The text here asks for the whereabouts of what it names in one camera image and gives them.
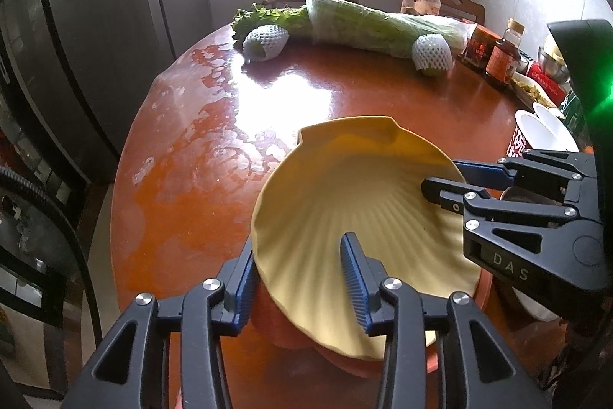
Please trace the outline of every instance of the table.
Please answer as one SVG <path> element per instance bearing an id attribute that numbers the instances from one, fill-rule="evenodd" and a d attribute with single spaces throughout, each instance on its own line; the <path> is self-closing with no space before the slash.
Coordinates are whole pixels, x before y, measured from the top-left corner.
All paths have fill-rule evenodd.
<path id="1" fill-rule="evenodd" d="M 519 106 L 460 64 L 425 77 L 413 63 L 337 46 L 290 43 L 245 65 L 229 26 L 183 54 L 151 86 L 121 155 L 111 212 L 118 300 L 182 294 L 238 256 L 264 182 L 296 146 L 297 131 L 327 119 L 389 115 L 451 158 L 504 155 Z M 555 324 L 505 310 L 495 289 L 486 313 L 532 372 L 563 345 Z M 179 387 L 172 339 L 170 396 Z M 375 406 L 378 379 L 339 370 L 314 349 L 283 350 L 248 324 L 223 338 L 236 409 Z M 429 380 L 429 405 L 436 384 Z"/>

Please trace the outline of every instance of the floor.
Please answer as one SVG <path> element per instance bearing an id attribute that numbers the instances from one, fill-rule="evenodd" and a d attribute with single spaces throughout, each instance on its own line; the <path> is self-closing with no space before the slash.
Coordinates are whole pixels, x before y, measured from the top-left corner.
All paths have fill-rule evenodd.
<path id="1" fill-rule="evenodd" d="M 112 196 L 113 185 L 110 185 L 98 216 L 88 261 L 100 311 L 102 332 L 104 334 L 108 332 L 120 315 L 110 259 L 110 208 Z M 15 381 L 48 388 L 42 323 L 29 319 L 6 307 L 4 307 L 4 310 L 7 313 L 15 338 L 16 357 L 14 359 L 3 357 L 2 362 L 4 362 Z M 85 297 L 82 309 L 81 347 L 85 364 L 94 351 L 91 317 Z M 28 401 L 34 409 L 54 409 L 59 407 L 59 403 L 55 401 L 41 401 L 30 398 L 28 398 Z"/>

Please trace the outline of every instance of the bottle label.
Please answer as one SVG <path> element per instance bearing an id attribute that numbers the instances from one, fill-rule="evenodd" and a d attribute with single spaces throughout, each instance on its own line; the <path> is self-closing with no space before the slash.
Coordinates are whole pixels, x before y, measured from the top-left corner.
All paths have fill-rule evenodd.
<path id="1" fill-rule="evenodd" d="M 516 68 L 517 62 L 513 59 L 513 56 L 495 47 L 485 71 L 496 80 L 508 84 Z"/>

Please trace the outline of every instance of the silver screw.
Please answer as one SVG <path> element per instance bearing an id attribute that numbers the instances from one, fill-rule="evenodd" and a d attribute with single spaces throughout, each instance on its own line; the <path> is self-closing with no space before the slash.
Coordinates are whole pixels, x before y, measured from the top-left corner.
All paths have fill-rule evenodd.
<path id="1" fill-rule="evenodd" d="M 398 289 L 402 286 L 402 281 L 397 278 L 387 278 L 383 281 L 383 286 L 387 289 Z"/>
<path id="2" fill-rule="evenodd" d="M 456 291 L 451 299 L 458 305 L 466 305 L 470 302 L 470 297 L 464 293 L 464 291 Z"/>
<path id="3" fill-rule="evenodd" d="M 202 287 L 209 291 L 215 291 L 221 286 L 221 281 L 215 278 L 205 279 L 202 283 Z"/>
<path id="4" fill-rule="evenodd" d="M 147 305 L 151 304 L 152 300 L 153 295 L 151 295 L 151 293 L 139 293 L 138 295 L 136 295 L 134 302 L 136 302 L 137 305 Z"/>

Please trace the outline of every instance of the metal bowl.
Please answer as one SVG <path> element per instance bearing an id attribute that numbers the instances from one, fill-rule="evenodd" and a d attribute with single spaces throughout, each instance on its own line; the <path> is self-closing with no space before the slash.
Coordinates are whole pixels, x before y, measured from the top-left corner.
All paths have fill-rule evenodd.
<path id="1" fill-rule="evenodd" d="M 538 48 L 538 64 L 543 73 L 557 84 L 563 84 L 570 77 L 568 67 L 558 63 L 543 48 Z"/>

